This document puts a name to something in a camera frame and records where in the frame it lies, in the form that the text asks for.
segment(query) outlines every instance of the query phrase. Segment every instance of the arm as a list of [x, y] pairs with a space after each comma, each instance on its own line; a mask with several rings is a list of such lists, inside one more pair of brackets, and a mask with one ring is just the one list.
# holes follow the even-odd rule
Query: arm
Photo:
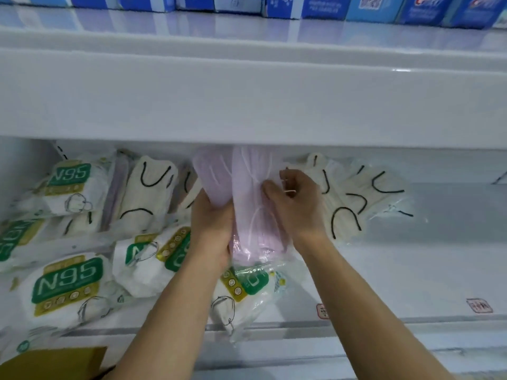
[[335, 249], [322, 222], [317, 185], [301, 171], [280, 176], [294, 197], [271, 182], [264, 191], [306, 262], [359, 380], [453, 379]]
[[213, 291], [229, 263], [233, 217], [231, 203], [215, 210], [204, 191], [199, 193], [187, 257], [106, 380], [190, 378]]

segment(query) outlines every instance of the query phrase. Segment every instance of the white shelf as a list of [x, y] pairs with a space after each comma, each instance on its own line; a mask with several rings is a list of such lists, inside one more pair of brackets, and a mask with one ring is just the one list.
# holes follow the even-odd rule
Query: white shelf
[[0, 135], [506, 149], [507, 34], [0, 6]]
[[[415, 184], [413, 190], [414, 218], [373, 219], [365, 236], [341, 253], [406, 323], [507, 321], [507, 187]], [[250, 333], [264, 339], [332, 335], [329, 321], [317, 314], [321, 300], [311, 277], [290, 283], [292, 289], [258, 317]], [[470, 298], [486, 300], [493, 313], [475, 313]], [[135, 333], [154, 301], [83, 329]], [[219, 329], [210, 320], [208, 330]]]

